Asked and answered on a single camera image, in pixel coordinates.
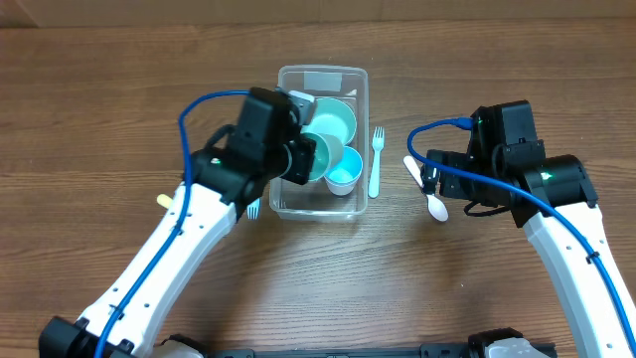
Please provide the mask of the green plastic cup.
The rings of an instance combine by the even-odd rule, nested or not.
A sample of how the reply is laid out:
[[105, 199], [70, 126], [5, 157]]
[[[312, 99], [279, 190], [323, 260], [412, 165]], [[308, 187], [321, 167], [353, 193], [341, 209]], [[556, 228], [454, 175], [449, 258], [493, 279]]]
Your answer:
[[304, 132], [304, 138], [312, 139], [316, 143], [314, 161], [309, 173], [309, 181], [315, 182], [324, 177], [344, 155], [344, 144], [331, 134]]

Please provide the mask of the green plastic bowl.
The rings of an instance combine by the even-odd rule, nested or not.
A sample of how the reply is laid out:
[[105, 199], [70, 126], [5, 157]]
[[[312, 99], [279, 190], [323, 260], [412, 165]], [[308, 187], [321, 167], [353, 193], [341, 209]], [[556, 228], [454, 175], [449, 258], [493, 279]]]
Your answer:
[[322, 97], [317, 99], [314, 115], [305, 132], [329, 134], [337, 137], [343, 145], [349, 145], [356, 134], [357, 119], [353, 110], [343, 101]]

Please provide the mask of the blue plastic cup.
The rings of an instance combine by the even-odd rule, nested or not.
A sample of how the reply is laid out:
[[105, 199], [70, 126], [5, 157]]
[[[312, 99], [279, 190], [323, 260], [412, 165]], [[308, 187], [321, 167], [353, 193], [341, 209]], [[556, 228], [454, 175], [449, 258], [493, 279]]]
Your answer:
[[349, 185], [360, 178], [363, 169], [361, 154], [355, 148], [345, 146], [341, 161], [325, 175], [325, 179], [336, 185]]

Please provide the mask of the pink plastic cup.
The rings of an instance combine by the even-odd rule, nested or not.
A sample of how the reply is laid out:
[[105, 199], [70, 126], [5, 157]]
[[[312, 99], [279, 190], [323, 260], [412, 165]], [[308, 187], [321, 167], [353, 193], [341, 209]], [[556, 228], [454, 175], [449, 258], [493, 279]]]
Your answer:
[[356, 187], [357, 181], [352, 180], [348, 182], [340, 182], [332, 180], [331, 178], [326, 178], [326, 184], [328, 190], [336, 196], [346, 196], [349, 195]]

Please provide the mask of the light blue plastic fork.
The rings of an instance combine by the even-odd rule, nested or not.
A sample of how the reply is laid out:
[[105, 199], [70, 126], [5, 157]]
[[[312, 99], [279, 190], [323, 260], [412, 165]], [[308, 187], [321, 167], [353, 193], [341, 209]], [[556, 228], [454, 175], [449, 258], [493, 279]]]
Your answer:
[[254, 200], [246, 208], [247, 217], [250, 220], [257, 220], [260, 212], [260, 199]]

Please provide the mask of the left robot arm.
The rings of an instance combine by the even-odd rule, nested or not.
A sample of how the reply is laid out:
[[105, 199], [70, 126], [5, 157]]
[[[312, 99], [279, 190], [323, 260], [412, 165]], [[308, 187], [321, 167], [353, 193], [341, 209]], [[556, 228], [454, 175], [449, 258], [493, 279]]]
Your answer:
[[80, 317], [53, 318], [42, 331], [43, 357], [148, 357], [175, 301], [212, 248], [274, 178], [309, 180], [316, 143], [301, 128], [314, 96], [252, 88], [238, 121], [197, 151], [180, 132], [183, 180], [161, 222], [115, 283]]

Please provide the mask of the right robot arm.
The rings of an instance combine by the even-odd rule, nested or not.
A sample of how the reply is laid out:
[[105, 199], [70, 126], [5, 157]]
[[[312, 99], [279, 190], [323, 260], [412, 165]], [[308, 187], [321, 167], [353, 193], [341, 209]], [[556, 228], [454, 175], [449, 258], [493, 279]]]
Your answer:
[[531, 105], [481, 106], [447, 124], [470, 133], [465, 152], [418, 153], [425, 194], [466, 201], [466, 215], [509, 212], [539, 254], [582, 357], [635, 354], [635, 304], [610, 251], [598, 195], [573, 155], [547, 157]]

